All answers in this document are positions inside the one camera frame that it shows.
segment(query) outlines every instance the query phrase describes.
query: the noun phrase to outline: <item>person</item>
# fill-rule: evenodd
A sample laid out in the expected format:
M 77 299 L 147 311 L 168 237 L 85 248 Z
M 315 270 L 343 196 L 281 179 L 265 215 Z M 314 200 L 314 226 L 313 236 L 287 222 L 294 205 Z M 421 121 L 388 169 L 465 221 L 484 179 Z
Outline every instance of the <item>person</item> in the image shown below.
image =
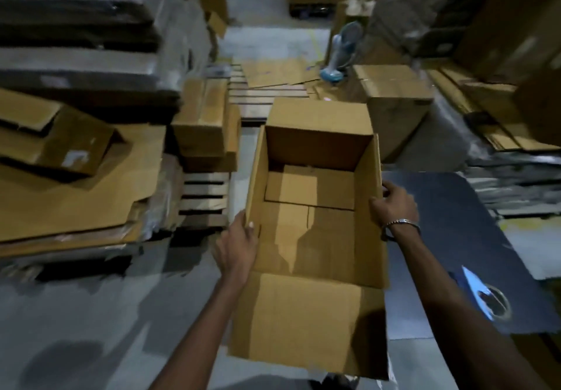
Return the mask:
M 384 181 L 386 197 L 372 198 L 372 220 L 381 227 L 399 219 L 417 223 L 417 204 L 404 188 Z M 240 212 L 218 239 L 214 258 L 221 270 L 210 300 L 179 343 L 150 390 L 205 390 L 228 320 L 257 254 L 252 224 Z M 460 390 L 548 389 L 510 338 L 468 301 L 432 255 L 417 228 L 397 223 L 389 229 L 401 248 L 432 332 Z

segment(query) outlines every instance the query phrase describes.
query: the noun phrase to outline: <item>person's left hand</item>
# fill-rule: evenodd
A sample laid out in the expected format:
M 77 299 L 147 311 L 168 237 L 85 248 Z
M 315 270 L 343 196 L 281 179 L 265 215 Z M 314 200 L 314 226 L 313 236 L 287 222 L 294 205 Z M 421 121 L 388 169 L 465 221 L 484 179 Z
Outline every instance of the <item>person's left hand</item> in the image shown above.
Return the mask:
M 213 256 L 223 278 L 235 284 L 245 285 L 257 255 L 257 237 L 253 223 L 245 227 L 245 210 L 240 211 L 228 230 L 222 231 L 216 241 Z

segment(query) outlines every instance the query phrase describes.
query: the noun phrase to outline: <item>bracelet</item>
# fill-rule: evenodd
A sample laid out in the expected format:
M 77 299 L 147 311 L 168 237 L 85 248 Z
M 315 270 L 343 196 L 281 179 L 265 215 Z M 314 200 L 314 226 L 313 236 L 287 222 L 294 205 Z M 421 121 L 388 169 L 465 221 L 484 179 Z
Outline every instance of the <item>bracelet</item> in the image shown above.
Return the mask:
M 421 227 L 418 225 L 418 223 L 412 222 L 411 220 L 407 220 L 407 219 L 398 219 L 398 220 L 394 220 L 392 222 L 386 223 L 382 226 L 382 235 L 380 235 L 380 238 L 382 239 L 382 241 L 395 241 L 396 239 L 392 236 L 389 236 L 386 233 L 386 229 L 388 227 L 390 227 L 392 224 L 410 224 L 411 226 L 415 226 L 417 228 L 417 231 L 419 232 L 419 235 L 421 235 Z

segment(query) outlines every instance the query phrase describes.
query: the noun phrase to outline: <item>hand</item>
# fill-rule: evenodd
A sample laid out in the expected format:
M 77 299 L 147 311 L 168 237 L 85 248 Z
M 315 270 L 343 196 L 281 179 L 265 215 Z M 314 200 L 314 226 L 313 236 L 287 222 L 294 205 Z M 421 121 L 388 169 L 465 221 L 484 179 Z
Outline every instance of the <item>hand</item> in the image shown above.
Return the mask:
M 253 223 L 244 227 L 245 210 L 240 211 L 228 230 L 222 231 L 216 241 L 213 256 L 228 282 L 245 285 L 249 272 L 257 255 L 257 237 L 254 235 Z
M 390 181 L 385 180 L 382 185 L 389 194 L 381 199 L 375 196 L 370 198 L 371 219 L 380 227 L 398 219 L 407 219 L 417 223 L 419 213 L 413 196 L 401 186 L 394 185 Z

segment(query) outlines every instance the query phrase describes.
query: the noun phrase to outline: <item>wooden pallet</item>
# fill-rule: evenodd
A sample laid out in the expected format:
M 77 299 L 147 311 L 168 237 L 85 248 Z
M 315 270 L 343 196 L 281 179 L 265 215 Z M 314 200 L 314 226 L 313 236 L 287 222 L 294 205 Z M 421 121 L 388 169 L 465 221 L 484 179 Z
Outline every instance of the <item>wooden pallet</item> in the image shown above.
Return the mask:
M 303 84 L 249 89 L 241 65 L 232 65 L 228 90 L 230 103 L 240 106 L 243 126 L 259 126 L 265 123 L 276 97 L 309 97 Z
M 186 173 L 179 214 L 183 230 L 228 227 L 230 173 Z

